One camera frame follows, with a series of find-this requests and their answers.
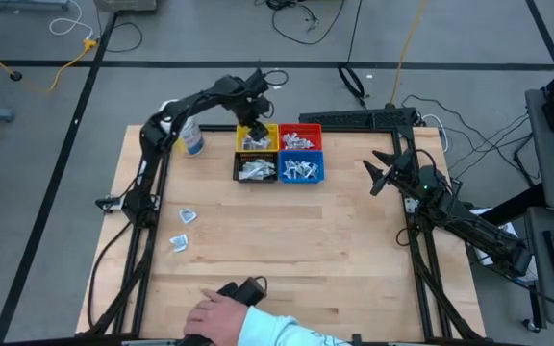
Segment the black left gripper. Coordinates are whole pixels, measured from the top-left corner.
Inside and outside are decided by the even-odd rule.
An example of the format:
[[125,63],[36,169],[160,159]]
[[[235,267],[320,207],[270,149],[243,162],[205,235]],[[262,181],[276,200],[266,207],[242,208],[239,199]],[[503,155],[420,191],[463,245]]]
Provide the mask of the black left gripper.
[[260,116],[272,115],[272,102],[263,95],[243,97],[236,103],[236,117],[241,126],[252,127],[248,135],[252,140],[261,140],[268,135],[268,129],[260,124],[253,127]]

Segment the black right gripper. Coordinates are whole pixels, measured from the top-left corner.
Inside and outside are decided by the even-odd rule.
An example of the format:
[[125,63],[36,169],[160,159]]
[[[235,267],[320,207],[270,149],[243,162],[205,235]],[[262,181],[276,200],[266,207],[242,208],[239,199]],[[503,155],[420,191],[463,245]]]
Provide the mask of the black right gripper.
[[418,170],[415,165],[415,153],[405,151],[402,154],[388,154],[373,150],[372,154],[389,169],[383,172],[371,162],[363,160],[371,180],[372,188],[370,194],[377,196],[385,185],[394,185],[405,195],[419,195],[416,190],[418,182]]

